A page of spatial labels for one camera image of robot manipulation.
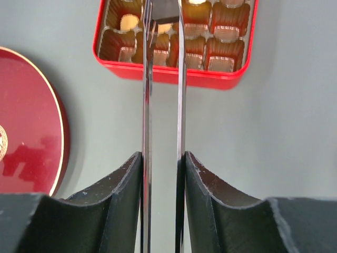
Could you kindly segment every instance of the red lid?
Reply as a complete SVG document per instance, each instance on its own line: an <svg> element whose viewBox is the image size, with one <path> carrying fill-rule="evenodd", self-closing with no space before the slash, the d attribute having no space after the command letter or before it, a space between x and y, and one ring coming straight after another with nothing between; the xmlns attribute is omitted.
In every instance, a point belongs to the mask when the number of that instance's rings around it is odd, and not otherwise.
<svg viewBox="0 0 337 253"><path fill-rule="evenodd" d="M40 70L0 47L0 193L53 195L68 160L62 104Z"/></svg>

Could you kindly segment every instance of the red tray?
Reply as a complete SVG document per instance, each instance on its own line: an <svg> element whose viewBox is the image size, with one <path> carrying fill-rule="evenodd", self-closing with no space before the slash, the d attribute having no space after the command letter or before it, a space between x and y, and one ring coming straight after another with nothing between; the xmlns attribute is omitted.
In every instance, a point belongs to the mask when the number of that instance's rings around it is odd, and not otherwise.
<svg viewBox="0 0 337 253"><path fill-rule="evenodd" d="M102 31L104 28L109 28L111 22L105 22L107 18L108 12L110 9L107 8L108 5L115 4L116 1L123 1L123 0L101 0L100 10L98 13L98 19L96 24L96 30L94 35L94 42L93 42L93 52L97 59L97 61L115 73L117 76L124 78L124 79L132 79L132 80L142 80L143 79L143 64L137 64L132 62L119 62L110 59L105 59L103 57L99 57L98 55L98 48L100 43L102 43ZM235 2L238 0L222 0L227 2ZM243 74L247 70L250 64L251 58L251 50L253 44L253 37L254 37L254 27L255 27L255 19L257 15L257 6L259 0L250 0L245 1L244 4L251 4L250 14L249 14L249 21L247 23L246 28L246 35L244 37L245 40L245 48L244 48L244 55L242 56L242 67L234 70L233 72L218 72L218 71L210 71L210 70L195 70L195 69L188 69L187 70L187 85L188 86L196 86L196 87L204 87L209 89L219 89L219 90L228 90L235 87L240 79L242 78ZM118 17L113 17L116 20L120 20L122 15L129 14L129 12L125 11L124 9L120 9L115 13L118 13ZM211 26L214 25L214 22L209 20L209 30L214 33L214 28ZM178 83L178 68L177 67L168 67L168 66L157 66L153 67L153 81L160 82L160 83L171 83L177 84Z"/></svg>

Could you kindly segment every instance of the table surface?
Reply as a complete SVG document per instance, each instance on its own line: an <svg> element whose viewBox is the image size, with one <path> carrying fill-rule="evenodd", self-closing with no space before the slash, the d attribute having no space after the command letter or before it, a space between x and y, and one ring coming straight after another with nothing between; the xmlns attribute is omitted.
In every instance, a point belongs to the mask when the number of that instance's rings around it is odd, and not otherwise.
<svg viewBox="0 0 337 253"><path fill-rule="evenodd" d="M71 157L58 197L141 150L141 82L120 79L92 53L99 3L0 0L0 45L31 59L67 110ZM336 9L336 1L260 1L241 83L187 89L187 149L240 190L337 196ZM152 252L174 252L176 124L177 86L155 83ZM191 252L187 232L185 241Z"/></svg>

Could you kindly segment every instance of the red container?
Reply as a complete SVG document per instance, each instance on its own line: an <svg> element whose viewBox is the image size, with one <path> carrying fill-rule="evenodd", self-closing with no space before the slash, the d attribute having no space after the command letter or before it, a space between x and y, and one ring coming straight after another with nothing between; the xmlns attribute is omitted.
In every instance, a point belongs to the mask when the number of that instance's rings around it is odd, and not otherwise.
<svg viewBox="0 0 337 253"><path fill-rule="evenodd" d="M117 7L113 6L113 4L116 5L116 1L121 1L121 4ZM100 4L100 10L98 13L98 19L97 19L97 24L96 24L96 30L95 30L95 35L94 35L94 43L93 43L93 52L94 55L97 59L97 61L103 65L104 67L108 68L110 71L115 73L117 76L124 78L124 79L132 79L132 80L142 80L143 79L143 64L137 64L133 61L130 62L121 62L118 61L117 59L114 58L107 58L107 57L99 57L98 51L99 48L101 47L102 44L102 37L103 37L103 30L105 28L112 28L111 30L116 31L115 34L121 37L113 37L114 32L111 32L109 41L112 42L113 44L111 45L106 45L105 44L105 53L107 54L106 51L109 51L111 54L116 52L118 50L119 53L119 58L121 58L122 52L121 50L123 48L129 48L128 53L131 53L133 57L137 54L136 48L132 50L133 47L135 47L137 44L140 44L139 42L137 43L137 35L136 33L130 32L125 32L123 34L120 34L118 29L120 29L120 24L118 21L121 20L121 16L125 14L133 14L137 16L141 20L141 12L139 11L141 8L137 7L136 2L137 0L134 0L134 2L126 2L124 0L101 0ZM245 71L247 70L249 63L250 63L250 58L251 58L251 50L252 50L252 44L253 44L253 37L254 37L254 26L255 26L255 20L256 20L256 15L257 15L257 6L259 0L250 0L250 1L245 1L243 2L242 0L231 0L227 2L231 2L232 5L226 4L227 0L221 0L219 2L213 3L213 16L212 18L209 18L209 20L204 21L205 24L197 24L197 27L194 31L197 30L198 36L200 35L200 32L203 32L203 28L206 31L205 33L208 33L208 36L211 35L208 39L206 38L206 43L204 43L205 46L205 51L203 55L200 55L201 58L203 58L203 65L200 67L201 69L196 70L196 69L187 69L187 85L188 86L197 86L197 87L204 87L204 88L209 88L209 89L219 89L219 90L228 90L233 87L235 87ZM241 6L233 6L233 3L235 2L241 2ZM248 13L249 13L249 18L243 17L244 12L247 12L247 6L243 5L249 5L248 6ZM195 5L187 4L189 5L190 9L196 9ZM107 17L108 12L111 12L113 10L115 14L110 14L110 15L115 15L113 17ZM205 20L205 14L203 11L195 12L195 14L192 12L189 12L190 10L188 8L185 9L186 11L184 12L184 21L185 21L185 29L187 30L189 25L189 21L193 22L193 24L196 24L196 15L203 15L202 18L200 19ZM175 30L176 34L178 34L177 29L175 28L176 24L173 24L173 30ZM237 40L234 41L229 41L229 38L233 38L237 35ZM242 46L242 44L238 44L240 42L239 40L244 41L244 51L240 51L238 49L238 46ZM174 52L173 45L171 46L171 52ZM232 57L232 54L229 53L229 55L222 55L222 53L226 53L226 50L228 48L234 48L234 52L238 52L241 59L239 62L239 67L237 66L237 62L235 57ZM227 59L227 62L219 62L219 61L214 61L213 63L213 69L219 70L221 68L224 69L224 71L210 71L209 69L210 66L212 65L210 63L210 56L214 56L213 59L219 60L219 59ZM178 83L178 68L177 67L171 67L171 66L157 66L155 65L153 67L153 81L154 82L160 82L160 83L171 83L171 84L177 84Z"/></svg>

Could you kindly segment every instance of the empty compartment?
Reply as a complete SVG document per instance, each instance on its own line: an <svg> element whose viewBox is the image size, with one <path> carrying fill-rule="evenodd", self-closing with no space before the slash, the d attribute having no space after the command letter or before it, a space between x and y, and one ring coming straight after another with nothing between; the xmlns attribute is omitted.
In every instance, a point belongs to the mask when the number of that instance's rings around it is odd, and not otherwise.
<svg viewBox="0 0 337 253"><path fill-rule="evenodd" d="M105 61L130 62L135 54L136 36L133 31L121 33L106 29L103 31L98 56Z"/></svg>
<svg viewBox="0 0 337 253"><path fill-rule="evenodd" d="M238 8L244 4L245 0L219 0L219 2L228 8Z"/></svg>
<svg viewBox="0 0 337 253"><path fill-rule="evenodd" d="M143 64L143 32L139 32L137 37L137 50L132 57L132 62ZM170 38L167 33L159 34L153 52L153 65L165 66L169 56Z"/></svg>
<svg viewBox="0 0 337 253"><path fill-rule="evenodd" d="M135 18L138 18L138 21L142 16L142 1L141 0L109 0L106 10L106 19L105 24L109 28L125 31L127 25L132 26L134 24Z"/></svg>
<svg viewBox="0 0 337 253"><path fill-rule="evenodd" d="M213 5L210 32L222 42L234 42L247 32L250 5L228 8L217 2Z"/></svg>
<svg viewBox="0 0 337 253"><path fill-rule="evenodd" d="M203 63L204 49L206 39L198 37L195 39L185 40L185 62L188 69L200 70ZM167 59L167 65L170 67L177 67L179 64L179 36L173 34L171 36L171 51Z"/></svg>
<svg viewBox="0 0 337 253"><path fill-rule="evenodd" d="M224 43L216 38L209 38L206 43L205 70L234 72L241 68L244 42L237 40Z"/></svg>
<svg viewBox="0 0 337 253"><path fill-rule="evenodd" d="M205 36L209 29L212 4L204 2L202 4L183 3L183 18L185 25L185 38L196 38ZM179 24L173 25L173 30L179 32Z"/></svg>

